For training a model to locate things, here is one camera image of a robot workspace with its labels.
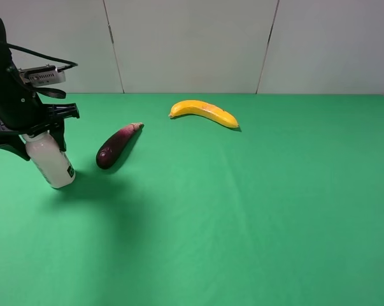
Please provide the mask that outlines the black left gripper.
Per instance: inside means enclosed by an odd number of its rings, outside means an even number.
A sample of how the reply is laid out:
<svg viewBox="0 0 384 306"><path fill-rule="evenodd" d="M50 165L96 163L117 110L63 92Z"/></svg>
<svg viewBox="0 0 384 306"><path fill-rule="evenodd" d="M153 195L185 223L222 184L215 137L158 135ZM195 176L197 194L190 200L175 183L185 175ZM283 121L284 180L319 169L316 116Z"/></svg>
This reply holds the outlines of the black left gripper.
<svg viewBox="0 0 384 306"><path fill-rule="evenodd" d="M0 149L29 161L24 130L29 136L49 132L62 152L67 150L64 138L68 118L80 118L76 103L43 104L31 86L26 85L12 62L0 61Z"/></svg>

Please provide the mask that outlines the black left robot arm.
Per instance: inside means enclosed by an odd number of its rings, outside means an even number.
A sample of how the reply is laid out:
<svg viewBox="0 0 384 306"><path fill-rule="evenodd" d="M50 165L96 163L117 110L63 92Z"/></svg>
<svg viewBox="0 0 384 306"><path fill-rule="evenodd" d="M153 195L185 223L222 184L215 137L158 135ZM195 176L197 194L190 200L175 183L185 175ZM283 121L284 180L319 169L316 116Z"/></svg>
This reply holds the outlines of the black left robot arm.
<svg viewBox="0 0 384 306"><path fill-rule="evenodd" d="M13 62L12 50L18 50L54 64L29 69L19 69ZM6 29L0 19L0 149L14 153L28 161L21 135L38 136L48 132L59 149L66 151L64 121L79 118L76 104L44 104L40 97L64 99L66 93L54 89L54 84L65 81L65 72L77 64L72 61L50 57L33 50L7 42Z"/></svg>

